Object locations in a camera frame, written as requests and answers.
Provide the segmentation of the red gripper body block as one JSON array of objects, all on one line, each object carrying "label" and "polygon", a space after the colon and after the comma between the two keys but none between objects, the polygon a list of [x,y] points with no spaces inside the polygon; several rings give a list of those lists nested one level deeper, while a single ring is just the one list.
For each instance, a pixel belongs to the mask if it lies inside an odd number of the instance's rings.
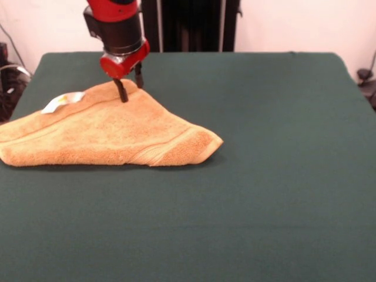
[{"label": "red gripper body block", "polygon": [[131,73],[137,64],[147,57],[150,52],[150,45],[147,39],[142,40],[141,47],[134,52],[125,55],[112,55],[104,53],[100,58],[100,66],[103,71],[110,77],[115,79],[122,79]]}]

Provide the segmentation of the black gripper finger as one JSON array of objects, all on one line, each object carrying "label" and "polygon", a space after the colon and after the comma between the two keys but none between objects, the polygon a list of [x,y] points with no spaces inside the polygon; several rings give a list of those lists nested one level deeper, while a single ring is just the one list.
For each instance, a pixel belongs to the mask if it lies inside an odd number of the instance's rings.
[{"label": "black gripper finger", "polygon": [[113,78],[113,81],[118,89],[120,99],[123,103],[128,101],[127,91],[120,79]]},{"label": "black gripper finger", "polygon": [[135,66],[135,79],[137,87],[142,89],[144,86],[143,76],[142,76],[142,63],[138,62]]}]

